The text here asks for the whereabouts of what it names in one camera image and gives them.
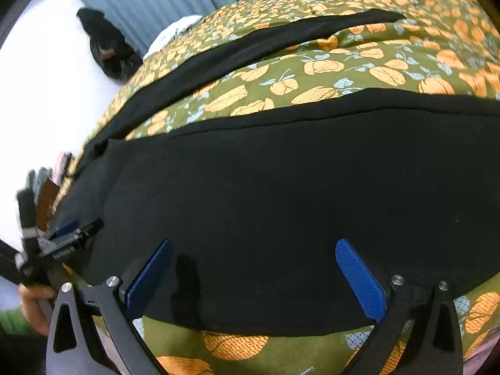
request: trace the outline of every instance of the black strap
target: black strap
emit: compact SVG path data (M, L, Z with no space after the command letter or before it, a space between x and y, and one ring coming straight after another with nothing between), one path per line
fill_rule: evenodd
M404 15L379 9L366 12L306 18L278 27L259 29L189 58L181 66L137 92L114 118L90 141L80 159L75 178L89 161L99 157L109 139L123 139L158 111L220 79L281 49L358 25L395 22Z

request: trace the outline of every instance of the black cloth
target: black cloth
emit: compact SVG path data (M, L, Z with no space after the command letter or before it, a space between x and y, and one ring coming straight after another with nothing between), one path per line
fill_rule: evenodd
M94 60L106 76L127 82L143 64L143 60L125 41L121 31L104 18L104 13L92 8L77 12L83 29L90 37L90 49ZM112 49L113 55L102 59L101 49Z
M0 325L0 373L44 375L47 338L6 334Z
M77 12L77 17L97 46L102 49L113 49L115 52L124 50L129 52L130 47L126 44L125 37L117 27L104 18L103 12L92 8L81 8Z
M372 324L334 256L459 297L498 271L500 106L364 89L111 140L55 224L103 218L69 265L90 284L173 242L146 315L223 333L312 336Z
M220 79L229 72L247 66L281 49L364 24L395 22L404 16L379 9L353 15L306 18L290 24L259 29L235 41L195 55L159 80L139 90L99 131L84 149L75 176L89 161L100 156L109 139L123 139L158 111Z

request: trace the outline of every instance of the pink fabric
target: pink fabric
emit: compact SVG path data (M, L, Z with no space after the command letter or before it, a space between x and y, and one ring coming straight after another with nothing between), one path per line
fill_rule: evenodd
M488 337L476 348L474 353L463 364L463 375L474 375L478 371L497 344L499 338L500 331L497 329L493 336Z
M54 169L52 172L52 182L55 184L59 184L61 181L61 174L63 165L61 165L64 158L64 152L60 152L56 159L56 164L54 165Z

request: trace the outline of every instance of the black fabric strip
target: black fabric strip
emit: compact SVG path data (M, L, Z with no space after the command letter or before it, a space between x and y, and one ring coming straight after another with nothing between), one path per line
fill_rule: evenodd
M89 284L172 241L146 315L221 333L313 336L372 324L335 262L348 238L381 281L459 297L498 273L500 106L365 89L111 140L57 208L97 217L69 262Z
M100 156L108 139L123 139L158 111L220 79L229 72L247 66L281 49L364 24L395 22L405 18L399 13L372 9L366 12L306 18L278 27L259 29L224 45L199 53L162 79L139 90L99 131L84 149L76 178L92 159Z

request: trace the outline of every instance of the light blue leaf pattern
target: light blue leaf pattern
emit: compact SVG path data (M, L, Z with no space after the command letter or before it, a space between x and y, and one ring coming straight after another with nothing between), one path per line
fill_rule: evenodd
M206 92L206 93L203 93L201 96L198 96L196 98L197 101L200 101L200 100L203 100L204 98L208 98L210 97L210 93L209 92Z
M225 82L225 81L227 81L227 80L231 79L231 77L232 77L235 73L236 73L236 71L229 72L226 76L222 77L221 82L223 83L223 82Z
M276 82L276 79L269 79L263 83L259 83L261 86L269 86L270 84L273 84L274 82Z
M314 56L314 59L316 60L325 60L325 59L328 59L330 57L330 54L329 53L325 53L324 55L316 55Z
M344 337L346 337L347 345L349 346L350 349L357 349L364 344L370 333L371 331L355 332L352 334L346 334Z
M415 320L407 320L404 323L403 329L401 330L401 334L406 333L410 329L410 327L413 325L413 323L415 323Z
M404 27L402 25L394 24L394 29L396 30L398 35L404 34Z
M461 335L461 336L462 336L462 338L463 338L463 336L465 336L465 335L466 335L466 329L465 329L465 328L463 328L463 322L462 322L462 321L460 321L460 322L458 323L458 326L459 326L459 328L460 328L460 335Z
M455 310L458 314L467 314L471 308L471 301L466 296L461 296L454 301Z
M406 73L413 80L424 80L426 78L424 75L422 75L420 73L407 72L406 70L404 70L404 73Z
M306 375L306 374L308 374L311 371L314 371L314 367L307 368L304 372L301 372L301 375Z
M203 110L205 109L206 105L205 104L202 104L201 106L198 107L198 110L191 114L187 120L186 120L186 123L189 124L189 123L192 123L194 121L197 121L199 119L199 117L201 117L203 115Z
M141 336L142 339L144 339L144 324L143 324L143 319L142 318L136 318L135 320L132 320L132 324L136 328L137 333Z
M473 58L473 57L467 58L467 62L474 69L478 69L479 68L479 64L478 64L478 61L476 60L476 58Z
M354 82L350 79L347 79L347 77L344 77L343 79L340 79L335 83L333 86L336 89L344 89L346 87L352 86Z
M446 65L442 64L441 62L437 63L437 67L439 69L441 69L442 71L444 71L444 73L446 73L448 76L450 76L453 73L453 70L451 67L446 66Z

